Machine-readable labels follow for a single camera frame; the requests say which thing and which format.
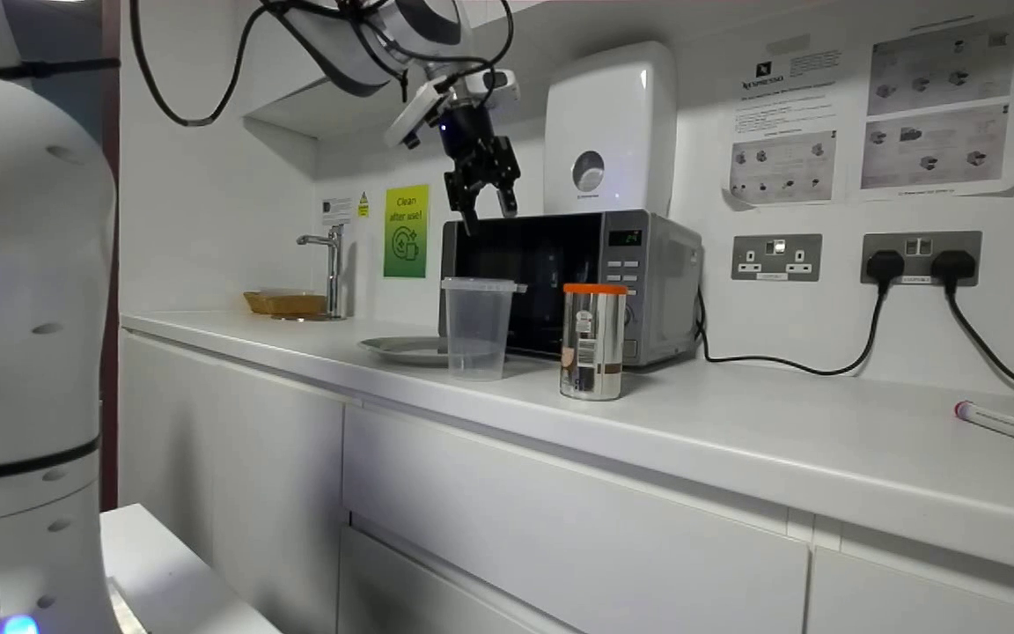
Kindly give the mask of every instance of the faucet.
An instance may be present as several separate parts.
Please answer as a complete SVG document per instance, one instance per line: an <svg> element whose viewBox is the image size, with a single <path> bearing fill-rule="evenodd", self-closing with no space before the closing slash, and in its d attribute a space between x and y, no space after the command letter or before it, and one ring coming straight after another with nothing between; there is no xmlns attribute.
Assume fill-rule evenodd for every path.
<svg viewBox="0 0 1014 634"><path fill-rule="evenodd" d="M341 306L341 284L348 281L341 265L341 230L344 223L334 223L329 234L296 234L296 245L329 245L329 312L330 318L351 318L351 306Z"/></svg>

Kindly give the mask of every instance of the printed notice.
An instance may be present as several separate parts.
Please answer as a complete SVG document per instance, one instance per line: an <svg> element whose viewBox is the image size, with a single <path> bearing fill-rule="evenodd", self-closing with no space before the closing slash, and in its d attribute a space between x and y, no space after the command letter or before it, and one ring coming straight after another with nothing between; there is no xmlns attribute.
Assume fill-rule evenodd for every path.
<svg viewBox="0 0 1014 634"><path fill-rule="evenodd" d="M763 46L740 83L724 200L733 206L832 200L837 150L837 50L810 35Z"/></svg>
<svg viewBox="0 0 1014 634"><path fill-rule="evenodd" d="M863 190L1012 192L1014 17L925 23L870 55Z"/></svg>
<svg viewBox="0 0 1014 634"><path fill-rule="evenodd" d="M425 278L430 185L386 190L385 278Z"/></svg>

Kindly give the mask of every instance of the clear plastic cup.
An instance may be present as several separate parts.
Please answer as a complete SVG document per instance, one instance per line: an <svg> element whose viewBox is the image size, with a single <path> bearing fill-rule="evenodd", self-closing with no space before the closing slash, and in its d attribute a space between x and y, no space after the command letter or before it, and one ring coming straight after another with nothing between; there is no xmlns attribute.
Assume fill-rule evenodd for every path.
<svg viewBox="0 0 1014 634"><path fill-rule="evenodd" d="M454 378L505 378L508 321L513 292L511 278L445 278L446 369Z"/></svg>

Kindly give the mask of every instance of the microwave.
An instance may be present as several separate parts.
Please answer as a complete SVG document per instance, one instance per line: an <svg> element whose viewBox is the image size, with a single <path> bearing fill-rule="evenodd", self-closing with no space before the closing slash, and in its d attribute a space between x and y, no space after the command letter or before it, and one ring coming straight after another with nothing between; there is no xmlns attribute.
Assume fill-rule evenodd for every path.
<svg viewBox="0 0 1014 634"><path fill-rule="evenodd" d="M513 278L508 349L560 355L564 281L620 281L623 367L660 367L699 345L700 234L648 212L487 219L445 225L439 278Z"/></svg>

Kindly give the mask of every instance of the pen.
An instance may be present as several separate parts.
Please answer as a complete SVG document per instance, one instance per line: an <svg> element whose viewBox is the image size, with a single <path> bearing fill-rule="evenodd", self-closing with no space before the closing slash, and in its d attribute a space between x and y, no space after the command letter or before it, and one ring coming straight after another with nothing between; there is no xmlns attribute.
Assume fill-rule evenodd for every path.
<svg viewBox="0 0 1014 634"><path fill-rule="evenodd" d="M959 401L959 403L953 403L953 416L959 416L960 422L973 422L973 426L983 426L983 428L1014 437L1014 416L983 407L983 403L977 403L977 401Z"/></svg>

